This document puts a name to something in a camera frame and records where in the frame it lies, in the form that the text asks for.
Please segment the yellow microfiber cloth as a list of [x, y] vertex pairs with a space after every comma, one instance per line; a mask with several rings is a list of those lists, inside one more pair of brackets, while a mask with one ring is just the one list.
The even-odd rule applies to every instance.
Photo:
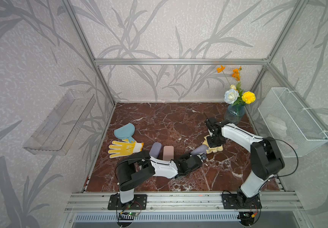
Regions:
[[205, 137], [205, 140], [203, 142], [203, 145], [206, 145], [208, 148], [206, 149], [207, 154], [211, 153], [216, 153], [216, 152], [222, 152], [223, 151], [223, 146], [218, 146], [218, 147], [210, 147], [207, 137]]

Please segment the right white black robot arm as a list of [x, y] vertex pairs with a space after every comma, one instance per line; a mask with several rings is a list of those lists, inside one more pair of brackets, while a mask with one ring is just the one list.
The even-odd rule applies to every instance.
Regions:
[[238, 195], [250, 199], [258, 195], [263, 184], [285, 167], [281, 151], [272, 137], [263, 138], [249, 133], [233, 123], [218, 122], [214, 117], [205, 121], [210, 148], [231, 140], [250, 153], [251, 173], [238, 190]]

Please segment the pink eyeglass case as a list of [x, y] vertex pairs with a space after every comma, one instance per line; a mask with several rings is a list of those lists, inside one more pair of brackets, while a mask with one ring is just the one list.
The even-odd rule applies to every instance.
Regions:
[[174, 147], [173, 146], [164, 146], [163, 148], [163, 160], [171, 161], [174, 159]]

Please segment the blue-grey fabric eyeglass case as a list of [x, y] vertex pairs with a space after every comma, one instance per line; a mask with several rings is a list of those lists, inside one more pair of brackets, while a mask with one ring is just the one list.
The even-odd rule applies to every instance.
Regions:
[[155, 142], [149, 151], [149, 155], [157, 159], [161, 153], [161, 149], [162, 149], [162, 144], [159, 142]]

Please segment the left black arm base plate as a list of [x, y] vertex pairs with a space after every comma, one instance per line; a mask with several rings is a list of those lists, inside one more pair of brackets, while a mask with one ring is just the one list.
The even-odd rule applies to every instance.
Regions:
[[127, 210], [145, 210], [147, 207], [147, 194], [135, 194], [132, 201], [122, 203], [120, 195], [114, 194], [110, 196], [108, 210], [115, 211], [127, 211]]

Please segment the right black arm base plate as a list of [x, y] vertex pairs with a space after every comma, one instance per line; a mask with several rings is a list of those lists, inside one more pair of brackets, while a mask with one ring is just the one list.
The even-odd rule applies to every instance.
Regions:
[[222, 204], [224, 209], [262, 209], [260, 195], [256, 194], [253, 197], [248, 198], [245, 194], [243, 194], [240, 190], [236, 193], [231, 193], [229, 191], [222, 192]]

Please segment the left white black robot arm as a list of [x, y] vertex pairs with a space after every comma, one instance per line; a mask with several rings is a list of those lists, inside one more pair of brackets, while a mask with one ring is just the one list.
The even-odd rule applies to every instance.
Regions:
[[180, 179], [202, 167], [205, 154], [184, 154], [179, 159], [159, 160], [142, 151], [120, 161], [115, 168], [121, 204], [134, 200], [134, 189], [151, 177]]

